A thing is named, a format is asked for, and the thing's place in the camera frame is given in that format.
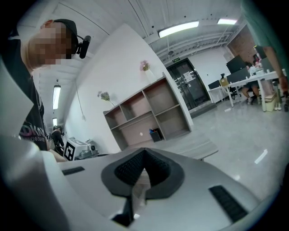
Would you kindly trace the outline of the small white office desk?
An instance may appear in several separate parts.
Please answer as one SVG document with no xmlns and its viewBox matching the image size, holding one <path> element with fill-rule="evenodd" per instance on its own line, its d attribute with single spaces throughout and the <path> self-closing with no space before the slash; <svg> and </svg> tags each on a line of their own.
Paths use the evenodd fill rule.
<svg viewBox="0 0 289 231">
<path fill-rule="evenodd" d="M 232 99 L 232 96 L 231 96 L 231 93 L 230 93 L 228 87 L 224 88 L 222 86 L 219 86 L 219 87 L 216 87 L 213 89 L 209 89 L 208 94 L 209 94 L 209 97 L 210 97 L 210 100 L 212 103 L 224 102 L 226 100 L 226 98 L 228 97 L 229 102 L 230 102 L 230 106 L 234 107 L 233 99 Z M 217 96 L 218 96 L 217 101 L 214 100 L 215 94 L 217 94 Z"/>
</svg>

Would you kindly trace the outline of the black pen holder box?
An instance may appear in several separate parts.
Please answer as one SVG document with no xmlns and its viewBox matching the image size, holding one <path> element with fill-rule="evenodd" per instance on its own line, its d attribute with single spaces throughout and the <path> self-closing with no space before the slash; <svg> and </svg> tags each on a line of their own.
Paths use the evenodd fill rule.
<svg viewBox="0 0 289 231">
<path fill-rule="evenodd" d="M 155 142 L 159 142 L 163 139 L 163 135 L 160 131 L 159 128 L 156 129 L 149 129 L 149 134 L 151 136 L 152 141 Z"/>
</svg>

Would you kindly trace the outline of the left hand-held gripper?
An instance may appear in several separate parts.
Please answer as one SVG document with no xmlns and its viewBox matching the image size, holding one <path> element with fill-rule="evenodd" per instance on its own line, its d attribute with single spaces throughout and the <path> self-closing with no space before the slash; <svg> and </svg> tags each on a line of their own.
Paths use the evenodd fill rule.
<svg viewBox="0 0 289 231">
<path fill-rule="evenodd" d="M 82 142 L 78 139 L 68 139 L 65 146 L 64 158 L 68 161 L 84 160 L 103 157 L 108 154 L 99 153 L 93 140 Z"/>
</svg>

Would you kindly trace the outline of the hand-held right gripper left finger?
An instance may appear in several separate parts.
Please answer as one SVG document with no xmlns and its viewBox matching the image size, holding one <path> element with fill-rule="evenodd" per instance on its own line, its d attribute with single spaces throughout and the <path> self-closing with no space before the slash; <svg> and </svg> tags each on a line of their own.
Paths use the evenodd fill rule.
<svg viewBox="0 0 289 231">
<path fill-rule="evenodd" d="M 83 231 L 146 231 L 146 218 L 134 218 L 133 195 L 144 169 L 144 148 L 60 165 L 69 185 L 80 197 L 70 199 L 84 222 Z"/>
</svg>

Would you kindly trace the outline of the person in black shirt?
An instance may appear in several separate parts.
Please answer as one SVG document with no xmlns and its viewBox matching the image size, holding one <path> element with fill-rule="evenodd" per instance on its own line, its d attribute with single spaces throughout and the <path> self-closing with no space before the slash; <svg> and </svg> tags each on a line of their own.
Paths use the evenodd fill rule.
<svg viewBox="0 0 289 231">
<path fill-rule="evenodd" d="M 44 106 L 21 58 L 19 33 L 13 29 L 0 46 L 0 135 L 13 136 L 48 150 Z"/>
</svg>

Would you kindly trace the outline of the cream waste bin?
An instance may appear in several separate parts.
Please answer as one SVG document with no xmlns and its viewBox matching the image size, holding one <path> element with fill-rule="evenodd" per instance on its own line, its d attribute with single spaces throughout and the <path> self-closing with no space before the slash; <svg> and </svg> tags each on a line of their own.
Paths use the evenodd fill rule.
<svg viewBox="0 0 289 231">
<path fill-rule="evenodd" d="M 275 110 L 275 105 L 277 103 L 277 94 L 273 93 L 271 95 L 267 95 L 264 98 L 265 100 L 265 112 L 272 112 Z"/>
</svg>

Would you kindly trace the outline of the black cap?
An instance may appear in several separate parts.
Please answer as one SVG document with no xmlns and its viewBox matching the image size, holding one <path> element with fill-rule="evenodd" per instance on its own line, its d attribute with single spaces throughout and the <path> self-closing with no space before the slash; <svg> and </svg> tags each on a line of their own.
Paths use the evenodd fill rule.
<svg viewBox="0 0 289 231">
<path fill-rule="evenodd" d="M 74 21 L 64 18 L 56 19 L 53 23 L 61 25 L 65 31 L 62 36 L 64 38 L 63 44 L 65 44 L 65 55 L 66 59 L 71 59 L 76 54 L 79 46 L 76 24 Z"/>
</svg>

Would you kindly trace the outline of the white vase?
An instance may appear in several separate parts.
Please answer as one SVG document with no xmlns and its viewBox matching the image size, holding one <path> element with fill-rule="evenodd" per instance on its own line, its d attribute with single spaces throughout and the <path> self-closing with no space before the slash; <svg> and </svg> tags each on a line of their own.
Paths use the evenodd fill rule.
<svg viewBox="0 0 289 231">
<path fill-rule="evenodd" d="M 153 72 L 150 69 L 144 71 L 144 73 L 145 73 L 145 75 L 146 75 L 146 77 L 147 77 L 147 79 L 148 79 L 150 84 L 152 84 L 152 83 L 157 81 L 156 76 L 153 74 Z"/>
</svg>

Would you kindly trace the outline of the black double door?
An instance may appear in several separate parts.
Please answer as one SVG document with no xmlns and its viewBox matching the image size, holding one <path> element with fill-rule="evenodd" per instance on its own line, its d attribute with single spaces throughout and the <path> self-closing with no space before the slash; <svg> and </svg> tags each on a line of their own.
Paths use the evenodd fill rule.
<svg viewBox="0 0 289 231">
<path fill-rule="evenodd" d="M 189 110 L 192 110 L 210 100 L 199 74 L 187 58 L 167 67 L 167 70 L 177 84 L 178 90 Z M 186 72 L 194 74 L 195 79 L 186 82 L 183 76 Z"/>
</svg>

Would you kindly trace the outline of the grey wooden shelf unit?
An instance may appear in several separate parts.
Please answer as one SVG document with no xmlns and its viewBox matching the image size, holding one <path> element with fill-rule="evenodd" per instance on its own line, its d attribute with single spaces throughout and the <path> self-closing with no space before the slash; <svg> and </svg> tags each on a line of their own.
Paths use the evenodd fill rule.
<svg viewBox="0 0 289 231">
<path fill-rule="evenodd" d="M 191 132 L 185 111 L 166 75 L 103 114 L 122 151 L 134 144 L 153 142 L 149 129 L 159 128 L 162 140 Z"/>
</svg>

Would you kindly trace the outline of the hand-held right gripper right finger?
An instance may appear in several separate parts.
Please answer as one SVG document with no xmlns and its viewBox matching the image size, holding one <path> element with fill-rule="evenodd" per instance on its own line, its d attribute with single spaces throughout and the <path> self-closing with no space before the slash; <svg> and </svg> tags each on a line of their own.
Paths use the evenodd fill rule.
<svg viewBox="0 0 289 231">
<path fill-rule="evenodd" d="M 272 204 L 260 201 L 249 189 L 215 166 L 164 150 L 158 152 L 178 163 L 185 179 L 169 198 L 147 200 L 133 222 L 133 231 L 248 231 Z M 210 188 L 222 186 L 247 212 L 233 222 Z"/>
</svg>

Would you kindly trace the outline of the grey wooden desk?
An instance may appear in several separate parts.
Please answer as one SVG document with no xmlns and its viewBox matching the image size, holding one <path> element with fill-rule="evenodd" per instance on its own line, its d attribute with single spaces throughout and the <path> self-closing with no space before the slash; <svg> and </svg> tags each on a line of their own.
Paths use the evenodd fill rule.
<svg viewBox="0 0 289 231">
<path fill-rule="evenodd" d="M 197 139 L 196 142 L 188 139 L 188 142 L 186 142 L 185 137 L 179 137 L 172 140 L 162 140 L 156 143 L 149 141 L 142 142 L 140 144 L 128 146 L 124 150 L 134 148 L 159 149 L 202 161 L 219 151 L 217 146 L 211 142 L 210 139 L 201 138 Z"/>
</svg>

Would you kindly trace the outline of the artificial flower stem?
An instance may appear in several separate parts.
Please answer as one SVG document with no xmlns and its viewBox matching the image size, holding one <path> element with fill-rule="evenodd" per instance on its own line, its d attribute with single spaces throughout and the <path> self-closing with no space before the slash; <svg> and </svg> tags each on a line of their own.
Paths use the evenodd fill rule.
<svg viewBox="0 0 289 231">
<path fill-rule="evenodd" d="M 115 106 L 115 105 L 112 103 L 108 92 L 99 91 L 99 92 L 98 92 L 98 98 L 101 98 L 102 100 L 104 100 L 104 101 L 106 101 L 106 102 L 110 102 L 113 107 Z"/>
</svg>

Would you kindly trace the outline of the person's left forearm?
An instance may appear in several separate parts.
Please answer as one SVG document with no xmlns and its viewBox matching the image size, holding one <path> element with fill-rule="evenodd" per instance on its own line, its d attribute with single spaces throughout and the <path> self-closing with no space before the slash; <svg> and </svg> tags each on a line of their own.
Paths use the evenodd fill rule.
<svg viewBox="0 0 289 231">
<path fill-rule="evenodd" d="M 49 152 L 51 152 L 57 162 L 66 162 L 67 160 L 62 157 L 60 154 L 55 152 L 54 150 L 50 149 Z"/>
</svg>

